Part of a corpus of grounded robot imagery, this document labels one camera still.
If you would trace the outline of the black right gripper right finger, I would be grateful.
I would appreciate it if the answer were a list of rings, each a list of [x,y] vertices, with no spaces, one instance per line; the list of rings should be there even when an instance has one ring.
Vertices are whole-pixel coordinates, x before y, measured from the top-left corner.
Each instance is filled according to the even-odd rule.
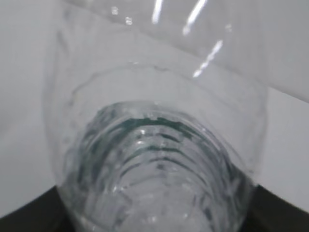
[[[246,232],[307,232],[308,230],[307,212],[258,186],[245,219]]]

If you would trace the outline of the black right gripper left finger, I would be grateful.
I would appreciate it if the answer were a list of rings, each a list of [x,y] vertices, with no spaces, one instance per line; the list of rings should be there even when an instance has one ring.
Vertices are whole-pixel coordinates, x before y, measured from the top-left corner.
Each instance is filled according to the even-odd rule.
[[[56,187],[0,218],[2,232],[74,232]]]

